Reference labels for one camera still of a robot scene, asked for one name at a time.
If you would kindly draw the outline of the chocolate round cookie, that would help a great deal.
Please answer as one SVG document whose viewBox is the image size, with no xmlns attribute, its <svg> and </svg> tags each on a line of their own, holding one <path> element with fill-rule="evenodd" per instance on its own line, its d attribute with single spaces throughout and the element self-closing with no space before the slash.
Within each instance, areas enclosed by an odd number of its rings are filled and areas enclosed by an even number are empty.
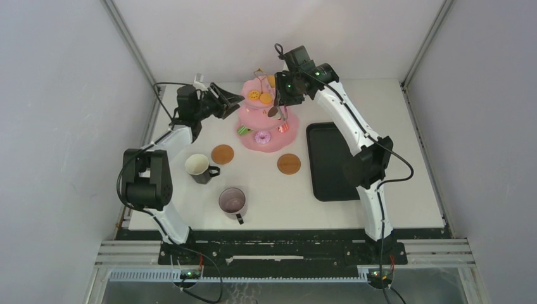
<svg viewBox="0 0 537 304">
<path fill-rule="evenodd" d="M 278 106 L 273 106 L 271 109 L 269 109 L 267 116 L 271 119 L 278 120 L 281 118 L 280 109 Z"/>
</svg>

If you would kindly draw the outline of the pink frosted sprinkle donut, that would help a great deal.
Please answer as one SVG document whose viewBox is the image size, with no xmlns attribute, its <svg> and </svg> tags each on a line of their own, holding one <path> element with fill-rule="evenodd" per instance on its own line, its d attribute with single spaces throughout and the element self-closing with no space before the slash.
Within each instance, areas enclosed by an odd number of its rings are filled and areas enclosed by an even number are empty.
<svg viewBox="0 0 537 304">
<path fill-rule="evenodd" d="M 254 135 L 254 140 L 258 145 L 266 145 L 272 139 L 271 133 L 269 131 L 257 131 Z"/>
</svg>

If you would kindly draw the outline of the yellow round biscuit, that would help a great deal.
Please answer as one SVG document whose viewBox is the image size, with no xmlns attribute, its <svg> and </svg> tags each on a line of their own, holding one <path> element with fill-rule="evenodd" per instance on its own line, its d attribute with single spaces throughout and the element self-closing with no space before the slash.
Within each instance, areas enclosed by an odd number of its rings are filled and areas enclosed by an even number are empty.
<svg viewBox="0 0 537 304">
<path fill-rule="evenodd" d="M 267 76 L 267 81 L 270 85 L 271 88 L 275 88 L 276 87 L 276 84 L 275 84 L 275 75 L 268 75 Z"/>
<path fill-rule="evenodd" d="M 252 101 L 257 101 L 260 99 L 260 96 L 261 96 L 261 92 L 260 91 L 257 91 L 257 90 L 251 90 L 248 92 L 248 99 L 252 100 Z"/>
</svg>

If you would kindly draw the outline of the green striped cake slice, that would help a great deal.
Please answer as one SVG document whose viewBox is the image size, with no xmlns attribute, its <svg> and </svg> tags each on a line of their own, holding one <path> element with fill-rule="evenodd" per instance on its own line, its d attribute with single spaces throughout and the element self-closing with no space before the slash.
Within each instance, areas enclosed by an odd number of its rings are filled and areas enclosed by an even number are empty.
<svg viewBox="0 0 537 304">
<path fill-rule="evenodd" d="M 250 133 L 251 131 L 252 131 L 251 129 L 245 127 L 244 125 L 240 125 L 240 126 L 237 128 L 237 134 L 238 134 L 239 136 L 244 136 L 244 135 Z"/>
</svg>

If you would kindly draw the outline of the purple mug with black handle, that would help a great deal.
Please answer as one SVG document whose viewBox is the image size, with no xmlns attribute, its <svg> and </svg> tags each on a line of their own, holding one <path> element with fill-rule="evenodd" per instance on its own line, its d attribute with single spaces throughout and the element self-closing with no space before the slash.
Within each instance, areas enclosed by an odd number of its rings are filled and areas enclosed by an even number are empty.
<svg viewBox="0 0 537 304">
<path fill-rule="evenodd" d="M 225 189 L 218 198 L 218 206 L 228 218 L 236 220 L 239 225 L 244 224 L 243 216 L 248 206 L 242 190 L 237 187 Z"/>
</svg>

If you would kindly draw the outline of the black mug with white inside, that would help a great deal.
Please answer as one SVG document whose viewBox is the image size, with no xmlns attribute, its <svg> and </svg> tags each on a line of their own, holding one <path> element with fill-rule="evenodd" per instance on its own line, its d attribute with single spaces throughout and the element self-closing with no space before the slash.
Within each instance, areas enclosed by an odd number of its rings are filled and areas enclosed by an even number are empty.
<svg viewBox="0 0 537 304">
<path fill-rule="evenodd" d="M 186 172 L 198 184 L 208 184 L 220 175 L 220 168 L 210 165 L 209 159 L 202 154 L 191 155 L 184 165 Z"/>
</svg>

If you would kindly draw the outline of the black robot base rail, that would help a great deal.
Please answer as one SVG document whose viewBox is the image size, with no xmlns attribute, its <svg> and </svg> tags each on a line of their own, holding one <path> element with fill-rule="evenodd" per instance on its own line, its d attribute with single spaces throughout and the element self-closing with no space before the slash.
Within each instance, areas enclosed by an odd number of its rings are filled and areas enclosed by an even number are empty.
<svg viewBox="0 0 537 304">
<path fill-rule="evenodd" d="M 203 268 L 205 277 L 314 279 L 357 275 L 359 266 L 408 263 L 403 243 L 371 241 L 363 229 L 192 231 L 187 243 L 162 243 L 159 265 Z"/>
</svg>

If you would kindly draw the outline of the pink-tipped metal tongs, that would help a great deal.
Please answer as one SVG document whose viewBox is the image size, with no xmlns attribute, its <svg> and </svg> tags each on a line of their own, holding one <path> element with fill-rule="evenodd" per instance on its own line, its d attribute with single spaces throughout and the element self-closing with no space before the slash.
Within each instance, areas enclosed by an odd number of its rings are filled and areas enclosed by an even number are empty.
<svg viewBox="0 0 537 304">
<path fill-rule="evenodd" d="M 275 120 L 282 120 L 283 122 L 286 122 L 288 120 L 288 112 L 286 106 L 276 106 L 275 107 L 276 113 L 272 117 Z"/>
</svg>

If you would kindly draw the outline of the black serving tray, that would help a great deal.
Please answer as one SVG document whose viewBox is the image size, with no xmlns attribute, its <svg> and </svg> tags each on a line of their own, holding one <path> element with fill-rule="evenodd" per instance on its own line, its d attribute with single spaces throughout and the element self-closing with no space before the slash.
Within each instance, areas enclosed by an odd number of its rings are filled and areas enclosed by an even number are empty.
<svg viewBox="0 0 537 304">
<path fill-rule="evenodd" d="M 335 124 L 310 124 L 306 128 L 306 142 L 315 198 L 322 202 L 358 200 L 357 190 L 343 172 L 352 155 Z"/>
</svg>

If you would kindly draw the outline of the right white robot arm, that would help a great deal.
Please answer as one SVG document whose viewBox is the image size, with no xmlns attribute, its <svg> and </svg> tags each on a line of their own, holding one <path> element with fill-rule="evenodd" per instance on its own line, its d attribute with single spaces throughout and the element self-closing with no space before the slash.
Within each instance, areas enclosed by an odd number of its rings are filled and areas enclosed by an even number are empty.
<svg viewBox="0 0 537 304">
<path fill-rule="evenodd" d="M 373 263 L 383 263 L 391 255 L 391 247 L 384 239 L 393 230 L 386 215 L 382 184 L 393 147 L 392 140 L 380 137 L 365 121 L 329 64 L 316 65 L 305 46 L 288 52 L 279 43 L 274 48 L 285 65 L 283 71 L 275 74 L 275 99 L 269 111 L 270 117 L 286 119 L 286 107 L 299 105 L 306 97 L 329 114 L 352 155 L 343 172 L 356 188 L 365 210 L 365 233 L 372 241 L 365 248 L 367 258 Z"/>
</svg>

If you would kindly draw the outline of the pink three-tier cake stand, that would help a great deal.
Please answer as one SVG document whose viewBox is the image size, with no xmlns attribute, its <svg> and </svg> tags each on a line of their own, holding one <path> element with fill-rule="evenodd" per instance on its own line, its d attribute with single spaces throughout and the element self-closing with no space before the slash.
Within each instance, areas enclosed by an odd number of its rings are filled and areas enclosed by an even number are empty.
<svg viewBox="0 0 537 304">
<path fill-rule="evenodd" d="M 259 68 L 253 72 L 253 78 L 243 84 L 241 95 L 244 97 L 244 100 L 241 102 L 238 111 L 236 125 L 236 134 L 237 128 L 240 125 L 244 125 L 252 130 L 244 136 L 237 134 L 243 146 L 250 150 L 264 153 L 276 152 L 290 145 L 296 139 L 300 125 L 298 117 L 287 108 L 288 120 L 286 122 L 289 124 L 289 130 L 286 133 L 280 133 L 277 131 L 277 128 L 284 122 L 282 120 L 271 119 L 267 116 L 269 109 L 274 106 L 274 102 L 272 104 L 262 104 L 259 100 L 252 101 L 248 99 L 248 92 L 257 90 L 261 93 L 270 93 L 274 100 L 275 88 L 270 87 L 267 81 L 268 75 L 273 74 L 267 74 Z M 254 135 L 257 131 L 269 131 L 272 136 L 271 141 L 263 146 L 258 145 L 254 140 Z"/>
</svg>

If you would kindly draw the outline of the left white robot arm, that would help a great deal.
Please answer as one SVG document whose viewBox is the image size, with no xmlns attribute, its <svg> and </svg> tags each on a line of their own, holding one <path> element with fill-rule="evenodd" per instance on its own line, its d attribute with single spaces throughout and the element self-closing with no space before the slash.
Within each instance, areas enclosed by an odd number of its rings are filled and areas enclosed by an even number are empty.
<svg viewBox="0 0 537 304">
<path fill-rule="evenodd" d="M 243 100 L 242 95 L 214 83 L 182 85 L 176 91 L 177 106 L 166 132 L 144 147 L 127 149 L 123 154 L 116 184 L 119 200 L 127 208 L 149 215 L 163 242 L 175 245 L 174 257 L 183 264 L 195 261 L 198 247 L 188 241 L 191 228 L 172 205 L 170 161 L 197 140 L 204 119 L 226 119 Z"/>
</svg>

